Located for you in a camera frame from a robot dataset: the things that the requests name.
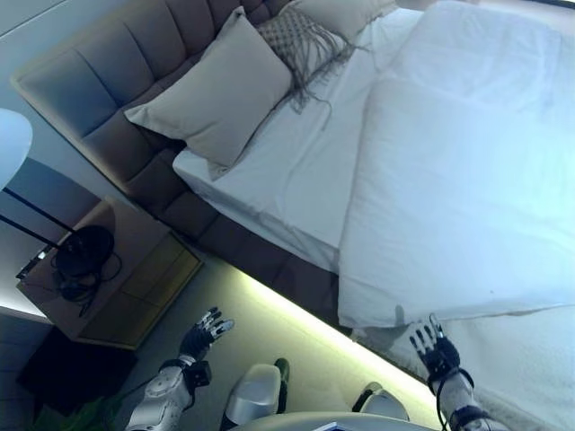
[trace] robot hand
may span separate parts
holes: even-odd
[[[447,339],[434,314],[429,325],[417,328],[410,342],[429,372],[428,385],[437,397],[437,410],[442,430],[447,423],[452,431],[509,431],[490,417],[473,396],[473,379],[460,368],[456,347]],[[441,413],[447,418],[443,421]]]
[[[417,329],[415,331],[417,339],[410,337],[410,342],[417,351],[421,362],[428,369],[428,384],[431,388],[433,382],[438,382],[457,370],[461,360],[456,347],[443,333],[435,314],[429,316],[429,324],[433,328],[433,332],[428,325],[423,325],[427,338],[420,329]]]
[[[207,386],[211,371],[206,356],[212,343],[234,327],[217,321],[222,313],[211,308],[184,336],[177,359],[165,361],[147,384],[144,399],[132,412],[126,431],[173,431],[185,409],[193,406],[195,391]]]
[[[192,362],[201,361],[212,343],[234,327],[234,321],[217,321],[222,317],[217,307],[210,308],[206,314],[184,336],[180,344],[180,358],[192,358]]]

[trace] white bed sheet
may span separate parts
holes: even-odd
[[[222,214],[259,236],[338,272],[338,248],[349,203],[363,107],[422,13],[398,9],[369,24],[349,62],[313,91],[302,115],[277,107],[260,126],[240,162],[219,180],[189,150],[174,160],[180,177]]]

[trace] beige pillow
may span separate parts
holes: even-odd
[[[293,5],[332,33],[353,41],[377,16],[397,9],[395,0],[296,0]]]
[[[290,82],[288,68],[240,7],[186,75],[125,115],[139,126],[183,139],[194,153],[229,167]]]

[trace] tufted headboard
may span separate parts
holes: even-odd
[[[184,147],[129,123],[196,64],[240,4],[254,24],[289,0],[134,0],[12,78],[52,127],[129,198],[192,239],[217,212],[173,172]]]

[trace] nightstand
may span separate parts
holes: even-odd
[[[75,229],[88,224],[114,235],[114,251],[84,315],[58,293],[52,250],[18,288],[71,340],[136,349],[201,266],[200,260],[163,224],[112,199],[100,202]]]

